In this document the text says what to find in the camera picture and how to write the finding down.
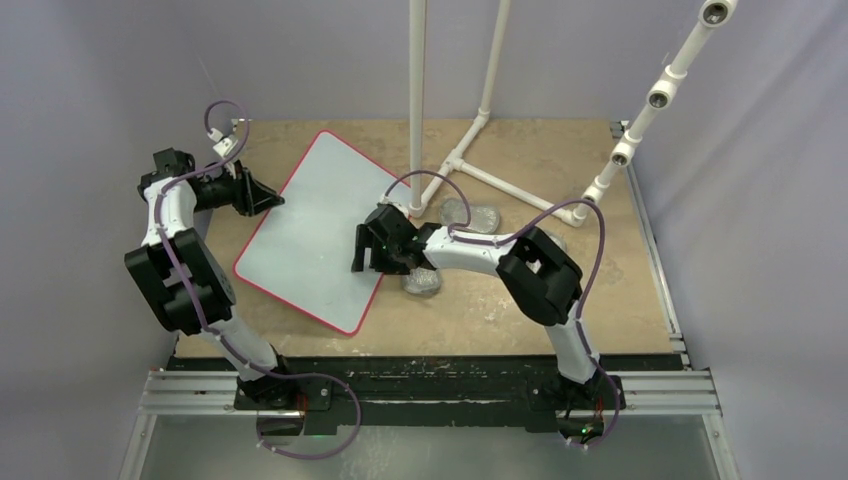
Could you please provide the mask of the white board with pink rim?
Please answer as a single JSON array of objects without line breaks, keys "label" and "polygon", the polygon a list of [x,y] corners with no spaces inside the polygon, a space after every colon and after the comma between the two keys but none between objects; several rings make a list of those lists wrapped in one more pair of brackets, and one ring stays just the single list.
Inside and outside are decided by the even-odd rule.
[{"label": "white board with pink rim", "polygon": [[382,279],[354,273],[356,226],[384,193],[410,188],[335,133],[316,134],[233,264],[237,278],[347,336],[355,335]]}]

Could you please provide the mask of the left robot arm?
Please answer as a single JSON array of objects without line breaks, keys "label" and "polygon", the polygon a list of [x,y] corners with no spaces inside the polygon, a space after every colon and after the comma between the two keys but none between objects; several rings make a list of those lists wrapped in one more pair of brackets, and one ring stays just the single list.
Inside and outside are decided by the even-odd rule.
[{"label": "left robot arm", "polygon": [[286,359],[236,314],[232,284],[194,227],[197,212],[232,206],[252,217],[284,199],[240,161],[211,177],[197,175],[194,157],[180,150],[161,150],[153,160],[138,186],[148,225],[140,247],[124,256],[129,274],[165,330],[199,336],[224,355],[247,399],[289,407],[298,382]]}]

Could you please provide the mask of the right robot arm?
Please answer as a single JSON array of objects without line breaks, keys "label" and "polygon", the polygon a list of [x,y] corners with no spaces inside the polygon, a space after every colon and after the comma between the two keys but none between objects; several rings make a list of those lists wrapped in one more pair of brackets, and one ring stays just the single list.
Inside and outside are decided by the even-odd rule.
[{"label": "right robot arm", "polygon": [[499,278],[519,310],[545,328],[564,399],[584,407],[599,396],[599,355],[582,318],[599,269],[585,276],[535,221],[508,235],[468,233],[462,224],[415,225],[397,205],[380,203],[356,227],[351,269],[386,275],[462,270]]}]

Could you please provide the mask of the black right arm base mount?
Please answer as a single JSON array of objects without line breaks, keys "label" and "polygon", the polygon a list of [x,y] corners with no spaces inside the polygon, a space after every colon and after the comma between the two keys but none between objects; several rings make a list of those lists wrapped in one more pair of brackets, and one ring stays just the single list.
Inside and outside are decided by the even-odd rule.
[{"label": "black right arm base mount", "polygon": [[527,400],[529,432],[558,432],[565,440],[579,444],[599,440],[627,406],[621,379],[603,370],[596,371],[586,383],[560,375],[549,380],[531,379]]}]

